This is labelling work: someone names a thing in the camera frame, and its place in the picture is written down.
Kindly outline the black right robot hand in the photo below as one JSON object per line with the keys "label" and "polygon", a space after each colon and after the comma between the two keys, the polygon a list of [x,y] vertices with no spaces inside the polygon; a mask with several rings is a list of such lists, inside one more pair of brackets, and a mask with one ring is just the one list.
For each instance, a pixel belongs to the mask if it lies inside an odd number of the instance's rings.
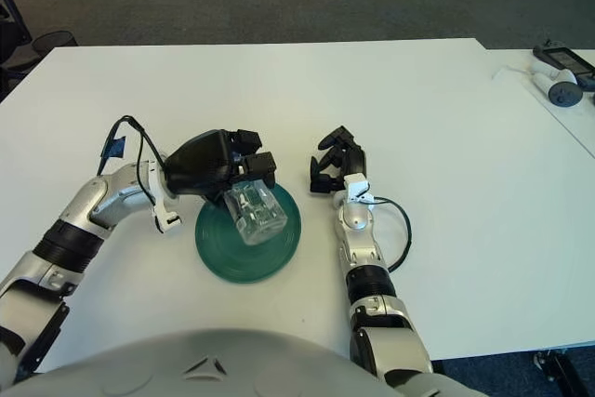
{"label": "black right robot hand", "polygon": [[344,178],[352,174],[366,177],[364,149],[345,126],[326,135],[317,146],[324,151],[320,160],[311,157],[310,192],[331,193],[345,189]]}

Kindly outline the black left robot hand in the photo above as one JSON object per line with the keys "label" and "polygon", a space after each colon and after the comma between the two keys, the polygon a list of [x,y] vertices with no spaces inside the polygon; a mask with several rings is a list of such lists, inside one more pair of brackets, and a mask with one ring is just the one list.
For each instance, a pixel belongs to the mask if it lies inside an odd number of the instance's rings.
{"label": "black left robot hand", "polygon": [[165,182],[176,195],[196,195],[222,205],[234,185],[261,180],[275,187],[276,164],[254,131],[214,129],[182,144],[165,160]]}

